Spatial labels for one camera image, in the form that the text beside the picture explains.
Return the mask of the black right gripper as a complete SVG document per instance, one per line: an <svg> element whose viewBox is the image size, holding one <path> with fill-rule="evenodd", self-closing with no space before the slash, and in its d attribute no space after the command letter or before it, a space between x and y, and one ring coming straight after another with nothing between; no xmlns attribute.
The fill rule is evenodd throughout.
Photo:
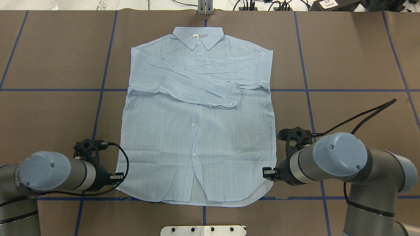
<svg viewBox="0 0 420 236"><path fill-rule="evenodd" d="M283 159L278 167L262 168L263 178L269 181L284 181L291 186L299 186L305 184L298 180L290 168L290 160L292 155L305 148L306 145L313 144L313 136L310 130L304 130L301 127L284 128L276 135L280 141L285 141L285 159Z"/></svg>

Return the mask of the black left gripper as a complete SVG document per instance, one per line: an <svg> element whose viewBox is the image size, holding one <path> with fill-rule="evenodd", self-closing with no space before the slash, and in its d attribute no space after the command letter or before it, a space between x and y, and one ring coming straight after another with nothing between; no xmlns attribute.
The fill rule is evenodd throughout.
<svg viewBox="0 0 420 236"><path fill-rule="evenodd" d="M124 182L124 173L111 174L100 164L99 152L108 149L109 146L117 147L124 154L121 146L114 142L86 139L76 143L73 147L73 158L81 160L85 165L86 176L75 191L96 192L104 186L113 186L106 191L110 192Z"/></svg>

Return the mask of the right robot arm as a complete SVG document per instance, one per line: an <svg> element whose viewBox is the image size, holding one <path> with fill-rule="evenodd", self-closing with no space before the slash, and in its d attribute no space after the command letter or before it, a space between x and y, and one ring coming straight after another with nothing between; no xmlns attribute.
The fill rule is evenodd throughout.
<svg viewBox="0 0 420 236"><path fill-rule="evenodd" d="M418 226L394 218L398 194L417 182L415 165L390 151L369 148L351 133L313 143L319 135L300 127L281 130L277 139L286 142L286 157L278 167L264 167L263 177L292 186L329 179L350 184L344 236L418 236Z"/></svg>

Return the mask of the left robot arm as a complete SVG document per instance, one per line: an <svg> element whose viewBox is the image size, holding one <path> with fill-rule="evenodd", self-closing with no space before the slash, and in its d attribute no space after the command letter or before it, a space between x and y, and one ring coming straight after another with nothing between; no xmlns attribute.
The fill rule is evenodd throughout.
<svg viewBox="0 0 420 236"><path fill-rule="evenodd" d="M109 146L124 155L124 173L109 173L100 164L99 152ZM71 158L54 151L38 151L18 164L1 166L2 236L41 235L38 197L96 197L116 189L128 175L128 156L117 143L85 139L73 149Z"/></svg>

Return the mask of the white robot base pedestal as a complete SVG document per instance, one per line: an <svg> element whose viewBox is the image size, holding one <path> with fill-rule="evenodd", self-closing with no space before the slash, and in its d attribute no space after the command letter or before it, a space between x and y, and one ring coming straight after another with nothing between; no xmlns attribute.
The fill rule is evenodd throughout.
<svg viewBox="0 0 420 236"><path fill-rule="evenodd" d="M165 226L161 236L246 236L245 226L213 225L213 226Z"/></svg>

